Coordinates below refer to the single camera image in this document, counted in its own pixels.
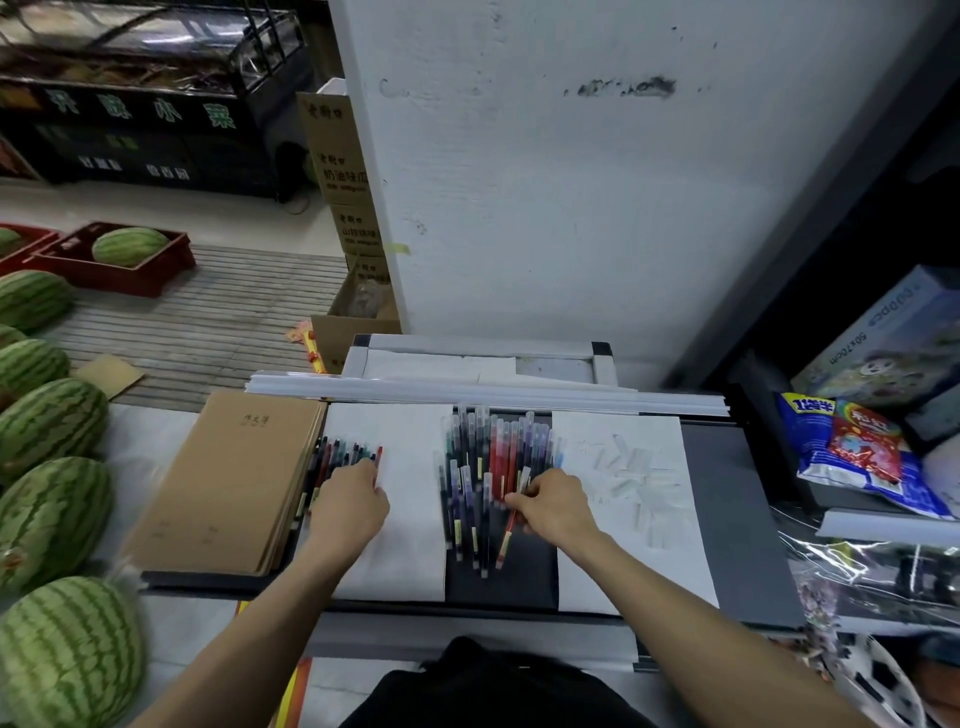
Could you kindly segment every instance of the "red plastic crate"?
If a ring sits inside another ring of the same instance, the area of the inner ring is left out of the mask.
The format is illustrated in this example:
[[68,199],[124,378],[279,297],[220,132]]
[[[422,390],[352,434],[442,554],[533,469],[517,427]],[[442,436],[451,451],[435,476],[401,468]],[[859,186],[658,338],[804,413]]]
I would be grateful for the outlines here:
[[131,228],[119,223],[90,223],[37,252],[36,268],[56,273],[80,288],[126,293],[129,296],[157,298],[163,286],[180,271],[194,268],[197,262],[185,232],[157,231],[170,239],[169,245],[148,257],[136,268],[106,265],[93,259],[93,243],[105,232]]
[[20,250],[14,251],[7,255],[7,257],[0,258],[0,276],[5,276],[7,273],[20,271],[24,268],[39,267],[31,265],[31,262],[34,260],[34,253],[61,235],[59,231],[52,231],[49,228],[32,228],[29,225],[5,223],[2,220],[0,220],[0,227],[15,230],[27,240],[26,245],[20,248]]

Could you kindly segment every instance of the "blue snack bag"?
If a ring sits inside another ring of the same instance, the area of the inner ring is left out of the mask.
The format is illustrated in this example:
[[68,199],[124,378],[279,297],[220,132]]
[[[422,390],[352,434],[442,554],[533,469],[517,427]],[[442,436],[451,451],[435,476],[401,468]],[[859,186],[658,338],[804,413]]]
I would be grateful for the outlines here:
[[793,392],[781,394],[777,407],[800,455],[798,477],[859,488],[922,516],[953,520],[924,483],[920,459],[902,431],[885,417],[854,402]]

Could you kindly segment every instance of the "cardboard sheet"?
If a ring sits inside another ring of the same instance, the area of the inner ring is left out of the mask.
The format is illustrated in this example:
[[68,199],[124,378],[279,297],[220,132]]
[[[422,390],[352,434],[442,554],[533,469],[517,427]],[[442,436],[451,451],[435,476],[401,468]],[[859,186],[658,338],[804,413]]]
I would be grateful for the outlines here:
[[107,399],[112,400],[128,387],[134,386],[146,374],[119,356],[102,353],[93,361],[84,364],[73,376],[99,387],[107,395]]
[[211,394],[127,541],[133,563],[159,571],[266,571],[325,407]]
[[[597,524],[651,569],[718,606],[676,417],[554,412],[563,467],[581,479]],[[562,612],[616,614],[558,551]]]
[[390,515],[334,592],[338,599],[444,601],[446,545],[433,453],[449,404],[330,405],[327,438],[383,447],[377,485]]

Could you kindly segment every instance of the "person's right hand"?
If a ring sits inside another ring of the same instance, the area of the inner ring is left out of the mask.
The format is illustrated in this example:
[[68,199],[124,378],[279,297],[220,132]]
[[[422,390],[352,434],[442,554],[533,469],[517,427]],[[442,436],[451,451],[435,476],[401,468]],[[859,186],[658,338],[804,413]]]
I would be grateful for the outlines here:
[[526,494],[508,493],[505,500],[538,536],[568,556],[601,533],[580,478],[560,468],[536,477]]

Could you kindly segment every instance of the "white paper sheet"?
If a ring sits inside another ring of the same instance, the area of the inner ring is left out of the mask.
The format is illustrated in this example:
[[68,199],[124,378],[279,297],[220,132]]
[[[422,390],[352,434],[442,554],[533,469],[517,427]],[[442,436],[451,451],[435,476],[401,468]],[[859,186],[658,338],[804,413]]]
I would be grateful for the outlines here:
[[[597,524],[651,569],[717,606],[676,417],[554,412],[563,468],[581,479]],[[616,614],[589,576],[557,553],[560,609]]]
[[451,356],[448,354],[367,351],[364,379],[453,379],[477,382],[516,376],[514,356]]
[[338,599],[444,601],[446,544],[433,454],[449,404],[335,402],[324,435],[383,447],[377,485],[390,515],[334,592]]

